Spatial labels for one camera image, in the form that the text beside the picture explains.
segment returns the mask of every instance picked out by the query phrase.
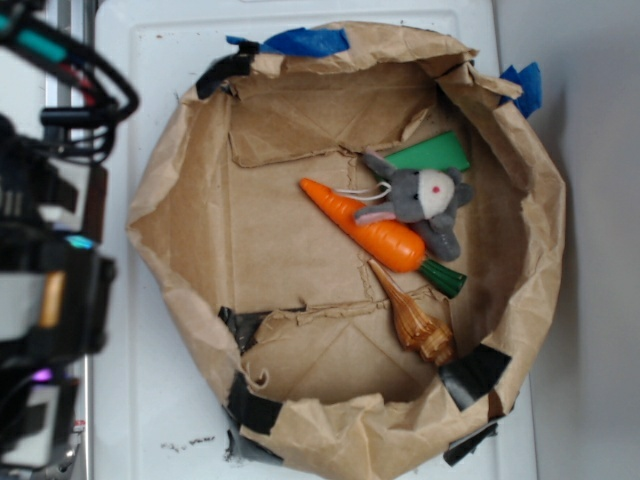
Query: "gray plush mouse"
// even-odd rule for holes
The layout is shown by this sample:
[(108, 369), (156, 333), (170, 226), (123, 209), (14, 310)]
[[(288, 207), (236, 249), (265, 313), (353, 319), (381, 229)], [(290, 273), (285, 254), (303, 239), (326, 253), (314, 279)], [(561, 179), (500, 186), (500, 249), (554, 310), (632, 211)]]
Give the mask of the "gray plush mouse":
[(460, 256), (460, 244), (453, 232), (456, 213), (473, 197), (473, 189), (462, 182), (456, 168), (438, 170), (398, 169), (373, 150), (367, 150), (365, 164), (387, 180), (388, 200), (358, 210), (358, 225), (380, 220), (407, 223), (425, 241), (429, 252), (442, 261)]

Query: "green paper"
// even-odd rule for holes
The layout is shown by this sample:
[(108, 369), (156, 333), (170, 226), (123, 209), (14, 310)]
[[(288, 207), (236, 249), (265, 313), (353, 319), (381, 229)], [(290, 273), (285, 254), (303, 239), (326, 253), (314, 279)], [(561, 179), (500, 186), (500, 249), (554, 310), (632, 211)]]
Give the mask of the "green paper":
[(386, 159), (397, 168), (417, 170), (446, 170), (455, 167), (461, 172), (467, 170), (469, 160), (454, 132), (443, 133), (437, 137), (392, 153)]

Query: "seashell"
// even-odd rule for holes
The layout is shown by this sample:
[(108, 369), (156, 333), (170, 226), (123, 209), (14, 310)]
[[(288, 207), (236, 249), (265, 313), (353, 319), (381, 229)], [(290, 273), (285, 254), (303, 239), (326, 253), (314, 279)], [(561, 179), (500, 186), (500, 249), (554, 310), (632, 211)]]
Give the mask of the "seashell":
[(449, 326), (427, 315), (377, 261), (371, 259), (369, 265), (391, 302), (393, 323), (400, 344), (407, 350), (419, 351), (423, 359), (438, 366), (454, 360), (456, 352)]

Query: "brown paper bag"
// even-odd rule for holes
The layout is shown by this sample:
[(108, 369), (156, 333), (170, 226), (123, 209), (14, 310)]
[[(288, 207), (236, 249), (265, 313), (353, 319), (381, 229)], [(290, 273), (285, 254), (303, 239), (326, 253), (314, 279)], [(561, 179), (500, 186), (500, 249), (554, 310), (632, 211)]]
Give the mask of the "brown paper bag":
[[(328, 28), (345, 28), (351, 48), (257, 55), (249, 76), (209, 98), (186, 93), (128, 234), (220, 402), (233, 402), (240, 379), (250, 398), (232, 412), (276, 407), (266, 428), (242, 422), (242, 435), (326, 478), (391, 479), (512, 409), (553, 317), (565, 187), (526, 120), (499, 106), (519, 87), (479, 74), (475, 51), (412, 28)], [(449, 300), (417, 273), (395, 279), (451, 325), (461, 357), (480, 345), (510, 358), (491, 392), (464, 408), (441, 372), (399, 345), (370, 257), (298, 187), (302, 177), (372, 186), (358, 152), (450, 130), (475, 197), (455, 227), (463, 254), (447, 266), (468, 281)], [(242, 356), (222, 306), (274, 311)]]

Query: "orange carrot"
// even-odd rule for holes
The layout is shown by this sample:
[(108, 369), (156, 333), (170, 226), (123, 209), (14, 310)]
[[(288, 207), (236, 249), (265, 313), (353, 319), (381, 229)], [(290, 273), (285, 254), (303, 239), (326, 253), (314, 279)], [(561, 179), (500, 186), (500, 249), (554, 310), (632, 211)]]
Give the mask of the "orange carrot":
[(409, 227), (395, 220), (356, 225), (354, 214), (365, 206), (364, 203), (340, 196), (326, 185), (308, 178), (300, 181), (300, 187), (336, 225), (380, 263), (398, 273), (418, 270), (450, 298), (459, 293), (466, 277), (426, 259), (424, 241)]

